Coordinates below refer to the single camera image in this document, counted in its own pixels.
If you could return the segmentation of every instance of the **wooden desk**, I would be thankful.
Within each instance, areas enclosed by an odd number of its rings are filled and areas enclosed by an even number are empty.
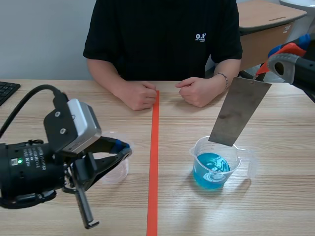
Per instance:
[[[271,49],[286,42],[294,21],[307,14],[305,11],[263,0],[239,3],[238,10],[240,31],[246,33],[241,36],[241,70],[265,62]]]
[[[85,230],[74,196],[23,210],[0,208],[0,235],[145,236],[151,111],[133,112],[91,81],[9,80],[20,90],[0,107],[0,124],[31,88],[52,84],[93,106],[103,130],[125,133],[135,142],[130,174],[118,185],[97,183],[87,192],[95,219]],[[204,191],[191,178],[189,148],[209,135],[224,97],[199,109],[188,105],[175,82],[157,82],[160,92],[159,236],[313,236],[315,231],[315,104],[300,90],[274,84],[240,136],[240,148],[255,150],[260,168],[245,180],[246,168],[221,191]],[[52,95],[41,92],[20,112],[1,142],[45,139],[43,118]]]

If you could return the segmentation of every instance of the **black t-shirt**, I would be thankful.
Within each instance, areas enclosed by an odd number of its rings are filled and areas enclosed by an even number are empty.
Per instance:
[[[180,81],[241,59],[236,0],[96,0],[84,57],[126,80]]]

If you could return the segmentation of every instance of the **red tape line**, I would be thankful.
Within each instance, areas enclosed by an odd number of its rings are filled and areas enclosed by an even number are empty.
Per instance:
[[[159,91],[152,113],[147,236],[158,236],[158,125]]]

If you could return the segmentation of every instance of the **black keyboard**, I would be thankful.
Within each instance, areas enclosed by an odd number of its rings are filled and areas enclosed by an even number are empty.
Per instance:
[[[0,82],[0,106],[12,96],[21,85],[7,82]]]

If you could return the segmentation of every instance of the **person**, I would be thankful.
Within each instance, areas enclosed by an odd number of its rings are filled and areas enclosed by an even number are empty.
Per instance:
[[[205,79],[210,55],[216,68]],[[133,110],[155,103],[150,81],[180,81],[183,99],[204,107],[239,73],[236,0],[96,0],[83,56],[92,77]]]

